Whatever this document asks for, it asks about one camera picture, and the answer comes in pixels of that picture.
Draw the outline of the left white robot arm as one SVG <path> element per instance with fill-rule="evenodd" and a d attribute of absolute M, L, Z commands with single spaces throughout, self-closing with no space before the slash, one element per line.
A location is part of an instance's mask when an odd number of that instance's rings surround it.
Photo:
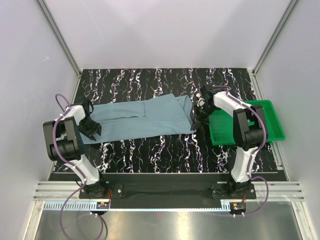
<path fill-rule="evenodd" d="M 69 167 L 81 180 L 81 191 L 92 198 L 103 198 L 108 193 L 101 172 L 85 156 L 82 135 L 89 140 L 101 136 L 102 126 L 92 120 L 92 102 L 84 97 L 67 106 L 62 115 L 43 124 L 48 157 Z"/>

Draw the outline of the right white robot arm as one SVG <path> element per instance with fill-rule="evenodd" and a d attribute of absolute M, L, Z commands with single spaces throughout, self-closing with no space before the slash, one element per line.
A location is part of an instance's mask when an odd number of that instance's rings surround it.
<path fill-rule="evenodd" d="M 212 188 L 212 191 L 236 199 L 250 190 L 255 179 L 252 177 L 254 159 L 269 134 L 263 107 L 246 104 L 234 97 L 230 90 L 226 85 L 203 85 L 195 97 L 190 130 L 208 125 L 209 116 L 214 111 L 223 110 L 232 117 L 233 140 L 237 146 L 235 162 L 227 183 L 220 189 Z"/>

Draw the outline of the blue-grey t shirt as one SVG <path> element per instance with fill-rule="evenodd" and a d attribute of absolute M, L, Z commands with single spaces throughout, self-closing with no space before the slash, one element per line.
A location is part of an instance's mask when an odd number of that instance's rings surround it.
<path fill-rule="evenodd" d="M 148 100 L 99 104 L 91 118 L 102 127 L 101 135 L 91 140 L 81 135 L 85 145 L 191 134 L 192 102 L 189 96 L 172 93 Z"/>

